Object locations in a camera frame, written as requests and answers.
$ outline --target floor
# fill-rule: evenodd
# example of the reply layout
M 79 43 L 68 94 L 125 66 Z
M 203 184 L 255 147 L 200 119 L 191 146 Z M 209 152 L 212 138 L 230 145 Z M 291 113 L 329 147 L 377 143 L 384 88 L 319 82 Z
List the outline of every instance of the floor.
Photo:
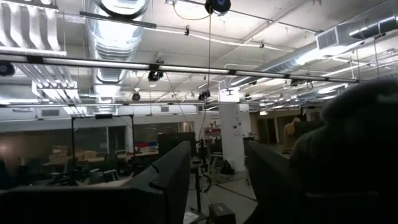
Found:
M 245 172 L 240 172 L 220 184 L 213 183 L 207 194 L 201 194 L 202 213 L 208 215 L 209 204 L 223 202 L 235 213 L 236 224 L 244 223 L 257 205 L 256 196 L 251 186 L 247 185 L 245 176 Z M 194 177 L 190 183 L 187 211 L 190 208 L 197 208 Z

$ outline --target silver ductwork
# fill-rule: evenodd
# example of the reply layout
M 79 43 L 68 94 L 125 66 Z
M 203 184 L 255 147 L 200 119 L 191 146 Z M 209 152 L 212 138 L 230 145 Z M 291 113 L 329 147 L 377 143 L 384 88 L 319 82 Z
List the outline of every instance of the silver ductwork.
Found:
M 295 50 L 292 53 L 289 53 L 281 58 L 278 58 L 270 63 L 266 63 L 264 65 L 261 65 L 260 67 L 257 67 L 257 71 L 263 71 L 263 72 L 274 72 L 274 73 L 281 73 L 281 72 L 286 72 L 286 71 L 294 71 L 304 65 L 305 63 L 311 61 L 311 60 L 316 60 L 316 59 L 321 59 L 322 57 L 327 57 L 329 56 L 328 53 L 323 53 L 321 50 L 324 50 L 320 46 L 320 40 L 324 40 L 327 44 L 330 42 L 336 41 L 336 43 L 332 44 L 338 44 L 338 38 L 334 38 L 336 36 L 340 37 L 341 35 L 344 36 L 346 40 L 349 41 L 356 41 L 356 45 L 358 46 L 360 43 L 362 43 L 364 40 L 371 38 L 371 37 L 377 37 L 378 35 L 383 35 L 387 32 L 390 32 L 392 30 L 398 29 L 398 14 L 390 14 L 388 16 L 385 16 L 383 18 L 376 19 L 375 21 L 356 21 L 356 22 L 349 22 L 345 24 L 340 24 L 337 25 L 336 27 L 319 34 L 317 37 L 322 38 L 322 35 L 324 36 L 324 39 L 318 39 L 317 42 L 313 42 L 311 44 L 308 44 L 301 49 Z M 330 34 L 331 31 L 335 31 L 335 35 L 328 35 L 327 32 Z M 240 77 L 234 78 L 232 83 L 237 83 L 238 85 L 244 85 L 248 83 L 253 83 L 257 81 L 259 78 L 258 77 L 250 77 L 250 78 L 245 78 L 244 80 Z
M 141 21 L 149 0 L 90 1 L 88 12 L 102 16 L 117 15 Z M 135 56 L 142 39 L 143 28 L 120 22 L 87 19 L 91 58 L 128 62 Z M 127 70 L 115 68 L 93 69 L 97 103 L 114 102 Z

